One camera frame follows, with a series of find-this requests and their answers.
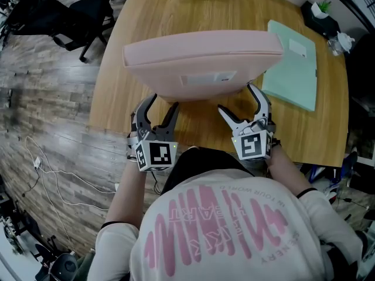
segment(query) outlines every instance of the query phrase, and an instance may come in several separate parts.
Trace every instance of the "green folder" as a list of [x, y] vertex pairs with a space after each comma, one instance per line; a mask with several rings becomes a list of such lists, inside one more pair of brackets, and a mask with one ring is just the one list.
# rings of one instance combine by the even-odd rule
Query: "green folder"
[[268, 31], [276, 33], [284, 48], [282, 60], [267, 70], [262, 90], [305, 110], [315, 110], [316, 52], [313, 41], [279, 22], [270, 20]]

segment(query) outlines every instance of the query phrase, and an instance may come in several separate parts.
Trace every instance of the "white cable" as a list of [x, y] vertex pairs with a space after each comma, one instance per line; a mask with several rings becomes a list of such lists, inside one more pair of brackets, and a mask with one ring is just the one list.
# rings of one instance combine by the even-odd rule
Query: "white cable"
[[61, 217], [60, 217], [60, 214], [57, 212], [56, 207], [54, 206], [54, 204], [52, 203], [52, 200], [50, 199], [50, 197], [49, 197], [49, 195], [48, 195], [48, 191], [47, 191], [46, 186], [45, 186], [45, 180], [44, 180], [44, 178], [43, 178], [43, 172], [40, 172], [40, 173], [41, 173], [41, 175], [42, 175], [42, 184], [43, 184], [43, 187], [44, 187], [44, 189], [45, 189], [45, 192], [46, 192], [47, 198], [48, 198], [48, 200], [49, 200], [49, 203], [51, 203], [51, 205], [53, 206], [53, 209], [54, 209], [55, 213], [57, 214], [57, 216], [58, 216], [58, 218], [59, 218], [59, 220], [60, 220], [60, 222], [61, 222], [61, 224], [62, 224], [62, 226], [63, 226], [63, 228], [64, 228], [65, 234], [66, 234], [66, 236], [68, 237], [68, 240], [69, 240], [69, 242], [70, 242], [70, 244], [71, 244], [71, 247], [73, 248], [74, 251], [76, 251], [76, 247], [73, 245], [73, 243], [72, 243], [72, 241], [71, 241], [71, 239], [70, 239], [70, 236], [69, 236], [68, 232], [66, 231], [65, 225], [64, 225], [64, 223], [63, 223], [63, 221], [62, 221], [62, 219], [61, 219]]
[[92, 207], [95, 207], [95, 208], [97, 208], [97, 209], [99, 209], [99, 210], [108, 211], [108, 209], [103, 209], [103, 208], [97, 207], [97, 206], [95, 206], [95, 205], [86, 204], [86, 203], [70, 203], [70, 202], [67, 202], [66, 200], [64, 200], [63, 196], [61, 195], [61, 192], [60, 192], [60, 189], [59, 189], [59, 185], [58, 185], [58, 183], [57, 183], [57, 174], [56, 174], [56, 173], [71, 174], [71, 175], [75, 176], [76, 178], [78, 178], [79, 180], [85, 182], [87, 185], [91, 186], [93, 189], [99, 191], [100, 193], [104, 193], [104, 194], [115, 194], [116, 192], [115, 192], [115, 191], [111, 191], [111, 192], [101, 191], [101, 190], [97, 189], [95, 186], [93, 186], [93, 185], [90, 184], [89, 182], [83, 180], [82, 178], [80, 178], [79, 176], [77, 176], [77, 175], [74, 174], [74, 173], [65, 172], [65, 171], [62, 171], [62, 170], [53, 171], [52, 168], [51, 168], [51, 165], [50, 165], [50, 163], [49, 163], [48, 157], [45, 155], [45, 153], [44, 153], [43, 150], [40, 148], [40, 146], [35, 142], [35, 140], [34, 140], [33, 138], [31, 138], [30, 136], [26, 136], [26, 138], [25, 138], [25, 148], [26, 148], [26, 150], [27, 150], [27, 151], [29, 152], [29, 154], [30, 154], [30, 157], [31, 157], [32, 162], [33, 162], [33, 165], [34, 165], [34, 158], [33, 158], [33, 155], [31, 154], [31, 151], [28, 149], [28, 146], [27, 146], [27, 139], [28, 139], [28, 138], [29, 138], [30, 140], [33, 141], [33, 143], [38, 147], [38, 149], [41, 151], [41, 153], [43, 154], [43, 156], [44, 156], [44, 157], [46, 158], [46, 160], [47, 160], [47, 164], [48, 164], [49, 169], [50, 169], [49, 172], [46, 172], [46, 171], [44, 171], [44, 170], [42, 169], [42, 166], [43, 166], [43, 160], [40, 159], [40, 160], [41, 160], [41, 163], [40, 163], [40, 166], [39, 166], [39, 167], [40, 167], [40, 171], [41, 171], [41, 175], [42, 175], [42, 183], [43, 183], [43, 187], [44, 187], [44, 189], [45, 189], [45, 192], [46, 192], [46, 195], [47, 195], [48, 200], [50, 201], [51, 205], [53, 206], [55, 213], [56, 213], [57, 216], [59, 217], [59, 220], [60, 220], [60, 222], [61, 222], [61, 224], [62, 224], [62, 226], [63, 226], [63, 228], [64, 228], [65, 234], [66, 234], [66, 236], [68, 237], [68, 240], [69, 240], [70, 244], [72, 245], [72, 248], [74, 248], [74, 245], [73, 245], [73, 243], [72, 243], [72, 241], [71, 241], [71, 239], [70, 239], [70, 237], [69, 237], [69, 234], [68, 234], [68, 232], [66, 231], [65, 225], [64, 225], [64, 223], [63, 223], [63, 221], [62, 221], [62, 219], [61, 219], [59, 213], [57, 212], [56, 207], [54, 206], [54, 204], [52, 203], [52, 200], [50, 199], [50, 197], [49, 197], [49, 195], [48, 195], [47, 188], [46, 188], [46, 186], [45, 186], [45, 182], [44, 182], [44, 179], [43, 179], [43, 173], [46, 173], [46, 174], [53, 173], [53, 174], [54, 174], [54, 176], [55, 176], [55, 180], [56, 180], [56, 188], [57, 188], [57, 192], [58, 192], [58, 194], [59, 194], [59, 196], [60, 196], [62, 202], [64, 202], [65, 204], [68, 204], [68, 205], [72, 205], [72, 206], [77, 206], [77, 205], [86, 205], [86, 206], [92, 206]]

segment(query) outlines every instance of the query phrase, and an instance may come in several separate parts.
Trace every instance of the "person's arm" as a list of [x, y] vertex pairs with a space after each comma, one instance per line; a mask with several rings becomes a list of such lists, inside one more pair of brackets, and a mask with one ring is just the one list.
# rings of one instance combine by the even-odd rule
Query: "person's arm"
[[266, 160], [272, 178], [297, 196], [312, 186], [296, 168], [280, 145], [272, 148], [271, 158]]
[[[272, 156], [270, 160], [267, 160], [267, 165], [272, 178], [297, 196], [305, 207], [316, 236], [325, 245], [334, 245], [345, 257], [347, 264], [352, 265], [359, 262], [362, 253], [362, 243], [359, 237], [332, 208], [323, 193], [317, 190], [308, 191], [312, 189], [311, 184], [296, 168], [280, 145], [273, 147]], [[325, 249], [326, 246], [322, 246], [322, 254], [326, 253]], [[330, 261], [330, 265], [335, 269], [339, 268], [343, 272], [350, 269], [342, 259], [330, 259]]]
[[88, 281], [119, 281], [129, 272], [131, 250], [143, 219], [145, 180], [146, 173], [139, 171], [138, 164], [128, 161], [98, 233]]
[[140, 172], [136, 162], [128, 162], [120, 185], [111, 203], [105, 223], [125, 222], [138, 229], [143, 218], [146, 173]]

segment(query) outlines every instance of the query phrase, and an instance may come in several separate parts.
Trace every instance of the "wooden table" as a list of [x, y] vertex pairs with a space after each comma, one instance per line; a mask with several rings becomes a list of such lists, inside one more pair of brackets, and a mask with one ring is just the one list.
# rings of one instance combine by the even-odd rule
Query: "wooden table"
[[[326, 40], [304, 25], [299, 8], [285, 0], [127, 0], [100, 66], [90, 125], [128, 133], [130, 113], [151, 93], [124, 68], [123, 45], [201, 30], [267, 30], [271, 19], [313, 40], [318, 66], [315, 112], [270, 97], [272, 118], [277, 124], [275, 136], [295, 162], [341, 166], [349, 104], [344, 57], [334, 57]], [[255, 84], [261, 87], [262, 79], [259, 77]], [[218, 103], [240, 118], [251, 119], [256, 109], [247, 89], [229, 97], [181, 103], [176, 140], [235, 152], [231, 129], [217, 111]], [[152, 124], [160, 124], [168, 108], [164, 100], [156, 99], [149, 111]]]

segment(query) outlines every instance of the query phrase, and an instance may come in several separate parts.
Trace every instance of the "floor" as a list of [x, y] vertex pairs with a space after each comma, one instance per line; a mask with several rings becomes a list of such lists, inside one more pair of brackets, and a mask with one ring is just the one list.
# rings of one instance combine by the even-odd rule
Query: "floor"
[[[59, 0], [70, 5], [77, 0]], [[115, 18], [125, 0], [111, 2]], [[109, 38], [110, 30], [104, 36]], [[94, 246], [95, 238], [105, 218], [105, 211], [89, 206], [71, 206], [62, 202], [56, 190], [53, 174], [44, 174], [44, 182], [53, 204], [71, 237], [69, 243], [53, 207], [49, 203], [42, 182], [22, 197], [37, 174], [33, 169], [26, 136], [31, 136], [43, 149], [53, 170], [64, 170], [79, 175], [102, 191], [114, 191], [125, 165], [126, 135], [93, 129], [87, 125], [96, 76], [104, 46], [97, 39], [88, 50], [89, 64], [78, 60], [81, 49], [67, 52], [55, 45], [47, 36], [11, 36], [0, 54], [0, 66], [18, 64], [29, 74], [0, 71], [0, 101], [13, 90], [12, 106], [0, 110], [0, 174], [5, 180], [7, 192], [19, 201], [21, 208], [37, 221], [45, 237], [55, 235], [62, 246], [83, 255]], [[35, 158], [40, 155], [31, 140], [28, 148]], [[179, 153], [186, 149], [181, 147]], [[43, 167], [46, 170], [46, 159]], [[247, 164], [253, 173], [262, 176], [262, 163]], [[162, 188], [168, 172], [156, 175]], [[77, 178], [59, 173], [59, 189], [70, 203], [94, 204], [100, 208], [110, 206], [112, 194], [100, 194]], [[345, 194], [352, 194], [345, 189]], [[158, 196], [154, 192], [151, 175], [146, 182], [146, 210]], [[355, 193], [355, 201], [370, 203], [371, 196]], [[349, 222], [356, 229], [363, 229], [364, 209], [340, 202], [338, 211], [345, 217], [352, 214]]]

